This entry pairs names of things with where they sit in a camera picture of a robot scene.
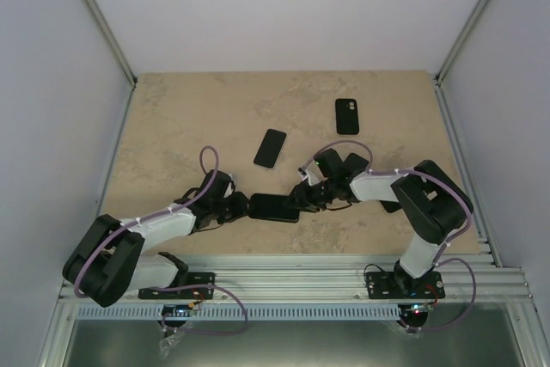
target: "wooden table surface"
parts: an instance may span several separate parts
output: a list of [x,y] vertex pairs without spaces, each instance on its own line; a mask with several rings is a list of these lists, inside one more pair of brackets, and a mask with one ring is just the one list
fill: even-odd
[[[237,188],[288,194],[296,169],[337,135],[334,100],[357,100],[360,133],[374,151],[374,169],[405,168],[432,159],[460,182],[431,79],[423,71],[170,73],[139,77],[103,211],[143,216],[197,187],[199,152],[217,148],[220,169]],[[287,138],[274,169],[253,164],[268,128]],[[367,157],[350,144],[335,148]],[[214,165],[206,156],[207,168]],[[173,254],[401,254],[413,230],[402,211],[377,202],[343,211],[302,213],[298,223],[245,217],[222,228],[175,238],[154,248]],[[477,254],[477,232],[459,237],[450,253]]]

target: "metal grate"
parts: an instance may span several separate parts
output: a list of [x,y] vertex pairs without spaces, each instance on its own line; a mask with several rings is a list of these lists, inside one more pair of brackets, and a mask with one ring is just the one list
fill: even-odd
[[[81,304],[78,320],[160,320],[162,304],[115,304],[104,309],[97,304]],[[248,304],[250,321],[353,321],[398,320],[397,304]],[[191,314],[179,311],[173,320],[242,321],[236,304],[203,304]]]

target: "mounting plate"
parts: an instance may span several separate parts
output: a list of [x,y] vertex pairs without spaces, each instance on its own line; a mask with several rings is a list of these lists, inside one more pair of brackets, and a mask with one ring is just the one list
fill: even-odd
[[[187,274],[186,285],[193,284],[215,284],[216,274],[214,272],[189,272]],[[211,300],[214,296],[214,289],[212,288],[197,288],[196,291],[200,292],[204,300]],[[144,288],[139,290],[137,294],[141,300],[193,300],[197,298],[193,294],[192,290],[174,291],[174,292],[161,292]]]
[[408,295],[403,292],[394,284],[394,272],[367,272],[367,291],[369,292],[369,298],[371,300],[393,300],[393,299],[418,299],[418,300],[435,300],[436,298],[428,288],[427,285],[433,287],[437,293],[437,298],[445,298],[445,289],[443,287],[443,281],[441,274],[436,271],[428,272],[422,277],[422,283],[419,287],[413,290]]

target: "white wall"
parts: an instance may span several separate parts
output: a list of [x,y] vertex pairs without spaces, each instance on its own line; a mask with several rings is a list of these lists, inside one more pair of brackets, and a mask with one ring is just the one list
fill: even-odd
[[509,266],[550,334],[550,0],[493,0],[446,89]]
[[98,0],[137,72],[435,72],[477,0]]
[[0,359],[32,366],[129,89],[81,0],[0,10]]

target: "black smartphone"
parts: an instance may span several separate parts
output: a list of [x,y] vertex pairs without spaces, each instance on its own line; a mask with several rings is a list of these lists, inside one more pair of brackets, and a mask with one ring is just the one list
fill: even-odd
[[358,102],[355,99],[336,100],[336,132],[339,135],[359,133]]
[[300,219],[300,211],[285,206],[288,198],[287,195],[255,193],[250,197],[248,216],[252,219],[297,223]]
[[254,158],[254,163],[265,168],[273,168],[277,161],[278,154],[283,148],[286,133],[268,129],[264,140],[261,141],[258,153]]

